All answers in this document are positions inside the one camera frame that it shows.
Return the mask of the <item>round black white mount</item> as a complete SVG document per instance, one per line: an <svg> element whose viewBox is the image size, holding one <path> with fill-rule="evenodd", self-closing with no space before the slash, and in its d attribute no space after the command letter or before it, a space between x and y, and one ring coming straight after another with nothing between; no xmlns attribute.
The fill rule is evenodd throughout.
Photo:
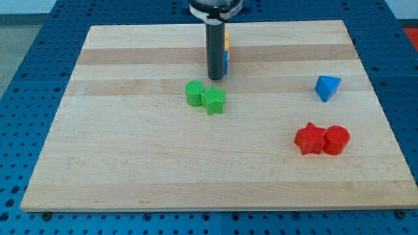
<svg viewBox="0 0 418 235"><path fill-rule="evenodd" d="M203 22L226 22L244 6L243 0L189 0L189 10Z"/></svg>

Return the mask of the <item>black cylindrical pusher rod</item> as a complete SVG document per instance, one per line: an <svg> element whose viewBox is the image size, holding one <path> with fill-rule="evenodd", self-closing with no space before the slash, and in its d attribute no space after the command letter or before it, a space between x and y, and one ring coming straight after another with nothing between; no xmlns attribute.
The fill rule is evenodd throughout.
<svg viewBox="0 0 418 235"><path fill-rule="evenodd" d="M225 23L206 24L208 77L221 80L225 74Z"/></svg>

